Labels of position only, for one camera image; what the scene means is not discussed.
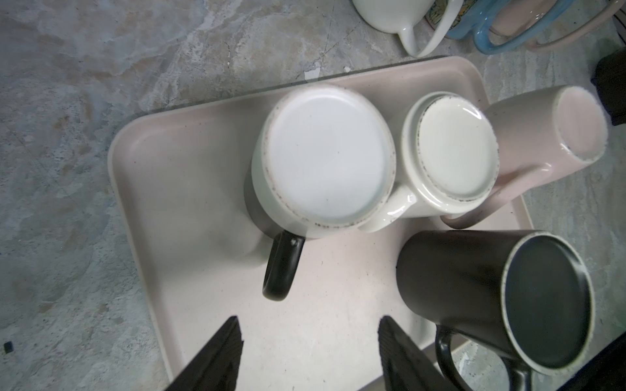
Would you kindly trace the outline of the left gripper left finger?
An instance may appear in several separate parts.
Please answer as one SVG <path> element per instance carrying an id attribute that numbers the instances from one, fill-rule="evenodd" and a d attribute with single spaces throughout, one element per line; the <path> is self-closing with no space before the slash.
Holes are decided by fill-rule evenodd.
<path id="1" fill-rule="evenodd" d="M 235 390 L 243 346 L 239 319 L 231 316 L 166 391 Z"/>

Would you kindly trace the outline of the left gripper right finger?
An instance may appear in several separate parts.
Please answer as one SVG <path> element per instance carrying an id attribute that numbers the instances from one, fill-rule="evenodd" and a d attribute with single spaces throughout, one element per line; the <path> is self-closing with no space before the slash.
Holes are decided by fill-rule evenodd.
<path id="1" fill-rule="evenodd" d="M 378 326 L 385 390 L 456 390 L 389 315 Z"/>

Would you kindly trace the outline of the cream upside-down mug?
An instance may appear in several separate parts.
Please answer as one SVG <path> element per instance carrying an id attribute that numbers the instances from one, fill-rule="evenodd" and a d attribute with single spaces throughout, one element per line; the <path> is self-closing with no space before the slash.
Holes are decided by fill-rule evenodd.
<path id="1" fill-rule="evenodd" d="M 395 143 L 395 183 L 361 231 L 400 218 L 467 213 L 487 199 L 499 173 L 498 143 L 486 115 L 447 91 L 426 94 L 388 122 Z"/>

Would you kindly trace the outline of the black white upside-down mug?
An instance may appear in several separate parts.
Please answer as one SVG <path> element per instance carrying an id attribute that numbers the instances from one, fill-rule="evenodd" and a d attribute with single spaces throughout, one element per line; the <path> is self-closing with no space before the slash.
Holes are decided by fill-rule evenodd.
<path id="1" fill-rule="evenodd" d="M 262 125 L 245 184 L 248 215 L 272 240 L 265 298 L 288 296 L 307 241 L 373 219 L 395 176 L 390 128 L 362 94 L 322 83 L 280 99 Z"/>

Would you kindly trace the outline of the white ribbed mug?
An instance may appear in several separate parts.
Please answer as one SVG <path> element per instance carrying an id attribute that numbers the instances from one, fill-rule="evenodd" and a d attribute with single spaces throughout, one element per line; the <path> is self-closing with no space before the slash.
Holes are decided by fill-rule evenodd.
<path id="1" fill-rule="evenodd" d="M 376 30 L 386 34 L 397 34 L 404 50 L 413 58 L 430 55 L 443 41 L 456 17 L 463 1 L 448 1 L 442 19 L 429 42 L 419 49 L 414 27 L 423 19 L 435 0 L 355 0 L 352 2 L 359 15 Z"/>

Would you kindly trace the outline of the blue butterfly mug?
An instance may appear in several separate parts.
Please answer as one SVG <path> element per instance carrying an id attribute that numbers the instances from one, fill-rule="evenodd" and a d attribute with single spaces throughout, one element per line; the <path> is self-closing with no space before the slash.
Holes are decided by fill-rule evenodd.
<path id="1" fill-rule="evenodd" d="M 536 37 L 572 4 L 569 0 L 463 1 L 446 37 L 461 40 L 471 36 L 484 55 L 500 54 Z"/>

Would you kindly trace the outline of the pink iridescent mug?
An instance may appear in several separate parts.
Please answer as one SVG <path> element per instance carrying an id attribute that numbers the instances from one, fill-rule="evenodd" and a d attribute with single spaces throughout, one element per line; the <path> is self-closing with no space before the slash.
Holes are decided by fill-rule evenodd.
<path id="1" fill-rule="evenodd" d="M 603 8 L 584 23 L 567 25 L 560 22 L 560 16 L 574 4 L 573 1 L 512 1 L 498 12 L 490 31 L 510 41 L 524 33 L 532 33 L 532 37 L 523 39 L 527 50 L 536 53 L 553 51 L 575 42 L 611 19 L 625 1 L 604 1 Z"/>

